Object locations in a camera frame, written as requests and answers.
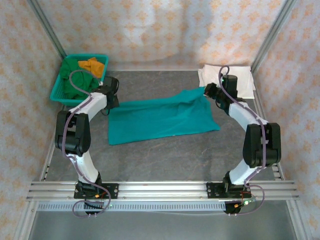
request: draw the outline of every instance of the teal cloth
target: teal cloth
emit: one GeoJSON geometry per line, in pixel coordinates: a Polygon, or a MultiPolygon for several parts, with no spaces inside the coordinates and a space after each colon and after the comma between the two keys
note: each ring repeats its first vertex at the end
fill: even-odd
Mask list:
{"type": "Polygon", "coordinates": [[[120,103],[109,114],[110,145],[220,130],[204,87],[176,96],[120,103]]]}

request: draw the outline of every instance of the gray table surface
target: gray table surface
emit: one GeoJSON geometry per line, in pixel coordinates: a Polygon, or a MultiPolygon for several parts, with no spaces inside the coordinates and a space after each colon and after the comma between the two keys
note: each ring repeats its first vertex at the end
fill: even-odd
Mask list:
{"type": "MultiPolygon", "coordinates": [[[[108,72],[119,82],[120,102],[166,98],[199,86],[196,71],[108,72]]],[[[90,122],[90,155],[103,181],[221,181],[242,159],[245,131],[212,99],[211,111],[220,131],[172,136],[110,146],[108,117],[98,113],[90,122]]],[[[247,100],[255,110],[253,100],[247,100]]],[[[76,181],[73,165],[53,152],[47,181],[76,181]]],[[[273,180],[271,168],[255,180],[273,180]]]]}

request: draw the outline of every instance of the teal basket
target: teal basket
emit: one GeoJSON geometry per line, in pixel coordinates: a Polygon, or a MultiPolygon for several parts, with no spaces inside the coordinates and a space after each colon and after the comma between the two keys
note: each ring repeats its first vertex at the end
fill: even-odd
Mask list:
{"type": "MultiPolygon", "coordinates": [[[[106,75],[106,71],[107,71],[107,65],[108,65],[108,56],[107,55],[102,55],[102,54],[71,54],[66,56],[66,58],[71,58],[71,59],[77,59],[78,61],[86,61],[90,58],[96,57],[96,59],[104,64],[104,70],[103,70],[103,74],[102,74],[102,78],[101,78],[101,82],[104,81],[105,79],[105,75],[106,75]]],[[[56,78],[55,84],[53,86],[52,92],[50,94],[50,99],[52,101],[55,102],[60,102],[66,106],[70,106],[70,107],[75,107],[77,105],[79,105],[80,103],[82,103],[83,100],[79,100],[79,99],[68,99],[67,96],[64,94],[64,81],[63,79],[60,78],[60,74],[58,75],[58,77],[56,78]]]]}

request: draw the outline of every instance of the cable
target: cable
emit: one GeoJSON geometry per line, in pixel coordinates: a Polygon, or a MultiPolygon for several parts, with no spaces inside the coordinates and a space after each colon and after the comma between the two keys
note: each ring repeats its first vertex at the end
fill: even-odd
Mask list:
{"type": "Polygon", "coordinates": [[[256,198],[256,196],[253,195],[250,191],[242,191],[242,192],[241,192],[241,203],[243,203],[242,201],[244,200],[244,194],[251,194],[251,196],[253,196],[254,198],[256,198]]]}
{"type": "Polygon", "coordinates": [[[104,195],[106,194],[106,192],[102,193],[101,194],[101,202],[102,202],[102,199],[104,198],[104,195]]]}
{"type": "MultiPolygon", "coordinates": [[[[80,177],[82,177],[82,178],[83,178],[86,182],[88,182],[89,184],[93,185],[93,186],[96,187],[96,188],[99,188],[99,189],[103,190],[104,192],[106,192],[106,194],[108,194],[109,199],[108,199],[108,202],[107,202],[107,204],[105,205],[105,207],[104,207],[100,212],[94,213],[94,215],[97,216],[97,215],[99,215],[99,214],[102,214],[102,213],[103,213],[104,211],[106,211],[106,209],[109,207],[110,202],[111,202],[111,194],[110,194],[110,192],[109,192],[106,188],[104,188],[103,186],[100,186],[100,185],[98,185],[98,184],[95,184],[94,182],[91,182],[89,179],[87,179],[87,178],[83,175],[83,173],[80,171],[79,166],[78,166],[78,163],[77,163],[77,159],[76,159],[74,156],[67,156],[67,154],[66,154],[66,137],[67,137],[68,125],[69,125],[72,117],[73,117],[79,110],[81,110],[83,107],[85,107],[86,105],[88,105],[88,104],[92,101],[92,99],[93,99],[92,95],[91,95],[89,92],[87,92],[87,91],[85,91],[85,90],[77,87],[77,86],[72,82],[72,75],[73,75],[74,73],[77,73],[77,72],[86,72],[86,73],[90,74],[91,76],[93,76],[95,79],[98,80],[98,78],[97,78],[95,75],[93,75],[91,72],[89,72],[89,71],[87,71],[87,70],[84,70],[84,69],[75,70],[75,71],[71,72],[70,75],[69,75],[69,81],[70,81],[71,85],[72,85],[75,89],[77,89],[78,91],[80,91],[80,92],[82,92],[82,93],[84,93],[84,94],[87,94],[87,95],[89,96],[89,100],[88,100],[88,101],[85,101],[83,104],[81,104],[80,106],[78,106],[78,107],[70,114],[70,116],[67,118],[67,120],[66,120],[66,122],[65,122],[64,129],[63,129],[63,136],[62,136],[62,155],[63,155],[65,158],[69,159],[69,160],[74,164],[74,168],[75,168],[76,172],[78,173],[78,175],[79,175],[80,177]]],[[[76,205],[79,204],[79,203],[101,204],[100,201],[88,201],[88,200],[80,200],[80,201],[77,201],[77,202],[72,206],[72,213],[73,213],[73,215],[75,215],[75,216],[78,217],[78,218],[90,218],[90,216],[91,216],[90,214],[89,214],[89,215],[78,215],[78,214],[76,214],[76,212],[75,212],[75,207],[76,207],[76,205]]]]}
{"type": "Polygon", "coordinates": [[[115,90],[115,92],[114,92],[114,94],[116,94],[117,92],[118,92],[118,89],[119,89],[119,80],[118,79],[116,79],[116,90],[115,90]]]}
{"type": "Polygon", "coordinates": [[[258,209],[261,208],[261,206],[263,205],[264,201],[265,201],[265,190],[259,186],[259,185],[251,185],[249,186],[247,183],[248,181],[250,181],[255,175],[257,175],[261,170],[265,169],[266,168],[266,162],[267,162],[267,158],[266,158],[266,155],[267,155],[267,141],[266,141],[266,132],[265,132],[265,126],[263,124],[263,122],[260,120],[259,116],[254,112],[252,111],[250,108],[242,105],[240,102],[238,102],[237,100],[235,100],[224,88],[224,86],[222,85],[222,81],[221,81],[221,72],[222,72],[222,69],[224,68],[227,68],[227,72],[225,75],[227,75],[230,71],[230,67],[228,65],[223,65],[220,70],[219,70],[219,73],[218,73],[218,80],[219,80],[219,84],[220,84],[220,88],[221,90],[224,92],[224,94],[229,98],[231,99],[235,104],[239,105],[241,108],[247,110],[256,120],[257,122],[260,124],[261,126],[261,131],[262,131],[262,166],[257,168],[251,175],[249,175],[245,180],[244,180],[244,186],[245,187],[257,187],[259,189],[261,189],[262,191],[262,200],[261,200],[261,203],[260,205],[255,208],[254,210],[252,211],[249,211],[249,212],[244,212],[244,213],[238,213],[238,214],[234,214],[235,216],[236,215],[247,215],[247,214],[251,214],[251,213],[254,213],[255,211],[257,211],[258,209]]]}
{"type": "Polygon", "coordinates": [[[218,105],[218,103],[217,103],[217,99],[215,99],[215,105],[216,105],[216,107],[218,108],[218,109],[222,109],[219,105],[218,105]]]}
{"type": "Polygon", "coordinates": [[[105,110],[105,109],[100,110],[101,114],[102,114],[103,116],[108,116],[109,113],[110,113],[110,109],[108,109],[108,113],[107,113],[107,114],[104,114],[104,110],[105,110]]]}

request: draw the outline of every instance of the white cloth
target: white cloth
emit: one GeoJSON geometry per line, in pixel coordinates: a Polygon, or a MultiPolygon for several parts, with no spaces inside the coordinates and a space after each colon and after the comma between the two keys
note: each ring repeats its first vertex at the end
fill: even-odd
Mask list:
{"type": "MultiPolygon", "coordinates": [[[[204,65],[202,69],[198,69],[199,75],[199,87],[205,87],[210,83],[215,83],[219,86],[218,74],[220,66],[204,65]]],[[[256,90],[254,85],[254,78],[251,73],[250,66],[230,66],[229,75],[235,75],[238,78],[236,89],[238,91],[238,98],[243,99],[254,99],[254,90],[256,90]]]]}

